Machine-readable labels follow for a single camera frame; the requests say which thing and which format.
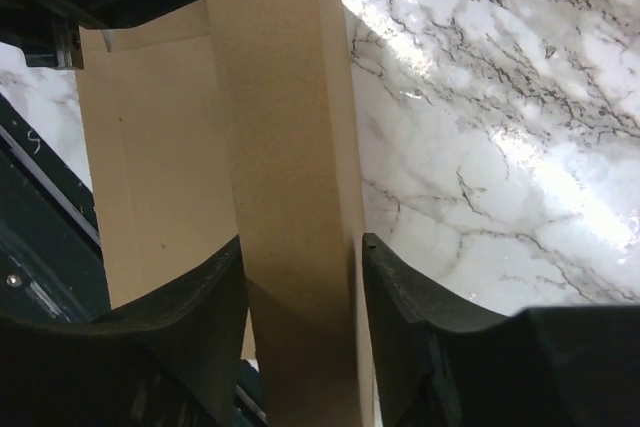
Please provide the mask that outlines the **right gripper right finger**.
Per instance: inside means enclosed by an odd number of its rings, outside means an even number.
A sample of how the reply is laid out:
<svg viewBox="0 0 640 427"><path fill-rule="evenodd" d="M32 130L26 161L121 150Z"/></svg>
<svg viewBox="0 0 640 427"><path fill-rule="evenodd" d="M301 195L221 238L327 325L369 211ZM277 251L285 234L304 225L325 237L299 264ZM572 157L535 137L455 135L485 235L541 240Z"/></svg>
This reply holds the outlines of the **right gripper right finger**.
<svg viewBox="0 0 640 427"><path fill-rule="evenodd" d="M386 426L635 426L639 310L504 316L405 263L377 235L362 264Z"/></svg>

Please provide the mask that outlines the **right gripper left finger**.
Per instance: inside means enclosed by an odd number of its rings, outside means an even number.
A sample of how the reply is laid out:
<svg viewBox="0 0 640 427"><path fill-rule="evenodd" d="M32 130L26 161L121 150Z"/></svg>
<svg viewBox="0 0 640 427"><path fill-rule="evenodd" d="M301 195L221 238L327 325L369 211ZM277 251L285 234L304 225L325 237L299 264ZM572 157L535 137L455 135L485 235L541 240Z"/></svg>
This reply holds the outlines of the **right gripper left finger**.
<svg viewBox="0 0 640 427"><path fill-rule="evenodd" d="M227 426L248 312L238 239L87 324L1 320L5 426Z"/></svg>

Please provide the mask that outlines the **brown cardboard box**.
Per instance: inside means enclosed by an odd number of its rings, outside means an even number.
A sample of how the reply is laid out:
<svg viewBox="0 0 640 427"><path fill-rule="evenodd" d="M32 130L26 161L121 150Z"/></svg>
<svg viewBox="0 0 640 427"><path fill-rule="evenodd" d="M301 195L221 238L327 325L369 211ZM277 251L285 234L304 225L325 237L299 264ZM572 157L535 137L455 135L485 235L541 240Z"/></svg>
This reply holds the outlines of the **brown cardboard box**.
<svg viewBox="0 0 640 427"><path fill-rule="evenodd" d="M272 426L370 426L356 112L341 0L200 0L81 33L110 301L241 242Z"/></svg>

